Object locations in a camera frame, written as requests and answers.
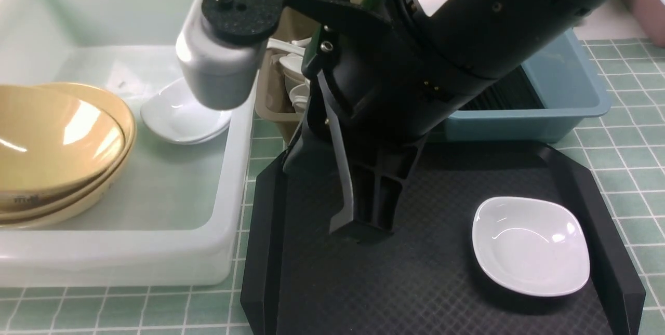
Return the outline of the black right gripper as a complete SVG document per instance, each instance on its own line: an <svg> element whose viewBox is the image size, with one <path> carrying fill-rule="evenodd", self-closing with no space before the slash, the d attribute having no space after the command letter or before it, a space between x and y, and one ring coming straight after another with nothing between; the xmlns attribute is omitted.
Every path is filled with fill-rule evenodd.
<svg viewBox="0 0 665 335"><path fill-rule="evenodd" d="M331 233L379 243L394 229L397 206L425 136L493 82L492 66L473 58L473 23L485 23L494 0L284 0L331 30L307 50L311 101L284 170L323 166L309 134L323 117L343 195ZM358 142L344 145L342 126Z"/></svg>

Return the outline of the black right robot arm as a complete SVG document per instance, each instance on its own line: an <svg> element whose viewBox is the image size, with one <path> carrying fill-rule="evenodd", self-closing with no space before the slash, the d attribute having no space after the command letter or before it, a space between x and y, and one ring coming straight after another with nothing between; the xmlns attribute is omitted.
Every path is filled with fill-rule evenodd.
<svg viewBox="0 0 665 335"><path fill-rule="evenodd" d="M604 1L285 0L322 28L284 170L334 158L343 203L330 233L387 237L430 131Z"/></svg>

